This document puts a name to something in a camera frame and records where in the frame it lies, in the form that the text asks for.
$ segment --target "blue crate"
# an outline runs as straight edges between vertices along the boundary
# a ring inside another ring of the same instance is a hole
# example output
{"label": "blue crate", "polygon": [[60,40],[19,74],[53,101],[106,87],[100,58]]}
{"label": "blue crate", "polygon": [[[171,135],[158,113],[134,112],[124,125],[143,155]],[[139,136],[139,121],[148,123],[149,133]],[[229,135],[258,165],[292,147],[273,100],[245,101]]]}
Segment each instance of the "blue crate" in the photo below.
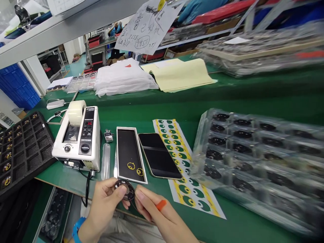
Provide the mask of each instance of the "blue crate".
{"label": "blue crate", "polygon": [[31,97],[22,102],[23,105],[21,106],[21,108],[25,108],[25,110],[31,110],[35,107],[35,105],[37,105],[40,100],[40,97],[35,92]]}
{"label": "blue crate", "polygon": [[32,109],[40,98],[17,64],[0,70],[0,89],[20,108]]}

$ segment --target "blue wristband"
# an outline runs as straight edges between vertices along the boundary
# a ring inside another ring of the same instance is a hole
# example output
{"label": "blue wristband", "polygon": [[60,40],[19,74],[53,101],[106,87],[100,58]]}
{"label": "blue wristband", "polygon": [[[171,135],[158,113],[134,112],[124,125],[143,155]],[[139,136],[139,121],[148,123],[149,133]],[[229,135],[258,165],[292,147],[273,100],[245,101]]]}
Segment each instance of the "blue wristband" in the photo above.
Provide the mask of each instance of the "blue wristband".
{"label": "blue wristband", "polygon": [[82,243],[79,239],[79,236],[78,236],[78,231],[81,227],[81,225],[83,224],[83,222],[86,220],[85,217],[81,217],[74,225],[73,227],[73,233],[72,233],[72,237],[74,239],[74,242],[75,243]]}

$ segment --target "finger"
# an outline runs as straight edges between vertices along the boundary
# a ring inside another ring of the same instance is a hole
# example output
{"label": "finger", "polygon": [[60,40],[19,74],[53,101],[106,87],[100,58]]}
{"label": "finger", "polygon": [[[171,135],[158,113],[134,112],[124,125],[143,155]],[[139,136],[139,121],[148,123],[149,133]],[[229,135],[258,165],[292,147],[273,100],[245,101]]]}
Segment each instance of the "finger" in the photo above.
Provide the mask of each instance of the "finger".
{"label": "finger", "polygon": [[152,221],[152,217],[151,215],[149,214],[149,212],[143,207],[142,203],[137,199],[137,197],[135,197],[135,205],[136,205],[136,208],[138,210],[138,212],[144,216],[144,218],[151,222]]}
{"label": "finger", "polygon": [[102,187],[105,193],[108,193],[117,181],[117,178],[112,177],[107,180],[101,181],[99,185]]}
{"label": "finger", "polygon": [[128,205],[125,203],[125,201],[122,200],[121,203],[123,204],[124,208],[125,208],[126,210],[128,210]]}
{"label": "finger", "polygon": [[162,213],[156,208],[151,199],[149,199],[143,192],[136,190],[135,195],[156,223],[162,223],[164,220],[166,220]]}
{"label": "finger", "polygon": [[177,214],[175,209],[171,206],[170,202],[166,200],[164,197],[161,195],[158,195],[149,189],[146,189],[145,187],[138,185],[136,190],[140,190],[145,194],[149,199],[152,200],[152,202],[157,205],[159,204],[162,200],[166,201],[166,205],[161,209],[161,213],[166,217],[168,220],[172,222],[177,222],[180,218],[180,216]]}
{"label": "finger", "polygon": [[125,186],[119,186],[117,189],[114,190],[114,192],[108,197],[108,200],[114,207],[117,206],[117,204],[123,199],[123,197],[126,194],[126,187]]}
{"label": "finger", "polygon": [[130,201],[127,201],[127,200],[123,200],[123,202],[127,205],[127,206],[131,206],[131,202]]}
{"label": "finger", "polygon": [[150,191],[149,189],[146,189],[145,187],[138,185],[136,187],[136,190],[140,190],[141,192],[143,192],[145,194],[145,196],[147,196],[149,199],[151,199],[151,201],[157,205],[161,200],[165,200],[164,197],[162,197],[161,195],[158,195],[152,191]]}

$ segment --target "power adapter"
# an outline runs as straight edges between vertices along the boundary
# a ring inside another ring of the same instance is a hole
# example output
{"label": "power adapter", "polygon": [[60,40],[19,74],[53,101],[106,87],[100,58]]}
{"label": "power adapter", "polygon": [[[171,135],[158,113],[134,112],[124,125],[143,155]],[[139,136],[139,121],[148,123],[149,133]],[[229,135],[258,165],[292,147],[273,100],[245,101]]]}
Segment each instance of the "power adapter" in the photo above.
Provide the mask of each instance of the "power adapter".
{"label": "power adapter", "polygon": [[62,106],[64,106],[64,104],[65,104],[64,100],[57,100],[57,101],[48,103],[46,108],[48,110],[51,110],[51,109],[55,109],[58,107],[62,107]]}

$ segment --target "smartphone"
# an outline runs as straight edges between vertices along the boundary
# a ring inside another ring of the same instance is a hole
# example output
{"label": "smartphone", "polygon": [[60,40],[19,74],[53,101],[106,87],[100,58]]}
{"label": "smartphone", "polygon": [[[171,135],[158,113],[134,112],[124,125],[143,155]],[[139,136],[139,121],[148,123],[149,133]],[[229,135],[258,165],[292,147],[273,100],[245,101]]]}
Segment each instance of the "smartphone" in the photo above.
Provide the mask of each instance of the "smartphone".
{"label": "smartphone", "polygon": [[182,179],[182,175],[158,133],[138,134],[152,176]]}

